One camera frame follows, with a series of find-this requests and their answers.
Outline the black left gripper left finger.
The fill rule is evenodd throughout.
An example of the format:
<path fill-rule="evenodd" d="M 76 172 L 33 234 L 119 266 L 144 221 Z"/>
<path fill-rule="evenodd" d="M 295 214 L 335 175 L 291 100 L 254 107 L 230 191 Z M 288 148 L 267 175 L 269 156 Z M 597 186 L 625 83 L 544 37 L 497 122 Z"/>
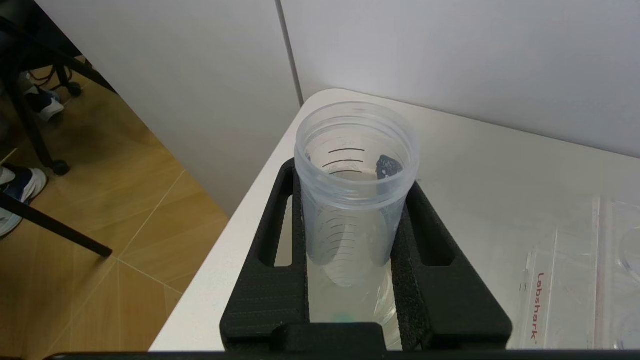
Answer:
<path fill-rule="evenodd" d="M 292 262 L 275 265 L 286 205 L 292 201 Z M 310 322 L 307 245 L 301 186 L 294 159 L 282 164 L 263 210 L 246 260 L 222 314 L 220 333 L 227 351 L 267 351 L 272 333 Z"/>

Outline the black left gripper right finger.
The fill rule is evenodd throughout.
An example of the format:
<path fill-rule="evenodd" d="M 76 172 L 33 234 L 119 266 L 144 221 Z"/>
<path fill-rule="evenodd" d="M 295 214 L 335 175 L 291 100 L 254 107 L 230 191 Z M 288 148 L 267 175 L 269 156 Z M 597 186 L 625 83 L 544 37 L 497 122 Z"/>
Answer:
<path fill-rule="evenodd" d="M 510 317 L 418 183 L 402 208 L 392 285 L 402 350 L 506 349 Z"/>

